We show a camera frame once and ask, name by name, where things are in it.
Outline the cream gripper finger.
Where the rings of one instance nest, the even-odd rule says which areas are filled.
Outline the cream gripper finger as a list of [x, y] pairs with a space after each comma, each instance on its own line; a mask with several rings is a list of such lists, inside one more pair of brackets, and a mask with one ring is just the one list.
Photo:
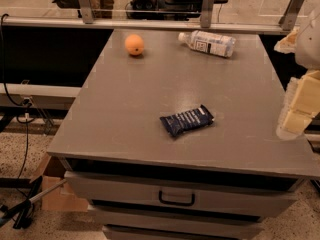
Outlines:
[[296, 51], [297, 35], [298, 30], [293, 29], [287, 36], [275, 44], [274, 50], [284, 54], [294, 53]]
[[300, 79], [292, 77], [278, 118], [277, 136], [282, 140], [297, 138], [319, 113], [320, 71], [308, 70]]

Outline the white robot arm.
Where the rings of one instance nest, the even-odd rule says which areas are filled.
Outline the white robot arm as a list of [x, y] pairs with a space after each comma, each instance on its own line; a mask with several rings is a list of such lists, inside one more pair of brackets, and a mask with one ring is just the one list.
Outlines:
[[296, 63], [307, 69], [300, 79], [290, 78], [278, 118], [277, 136], [293, 140], [320, 113], [320, 7], [278, 41], [274, 50], [293, 53]]

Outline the black wheeled robot base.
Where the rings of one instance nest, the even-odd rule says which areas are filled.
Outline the black wheeled robot base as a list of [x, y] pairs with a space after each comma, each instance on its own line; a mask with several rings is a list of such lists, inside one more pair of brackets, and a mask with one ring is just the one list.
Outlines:
[[188, 21], [201, 14], [200, 2], [131, 0], [125, 7], [128, 19]]

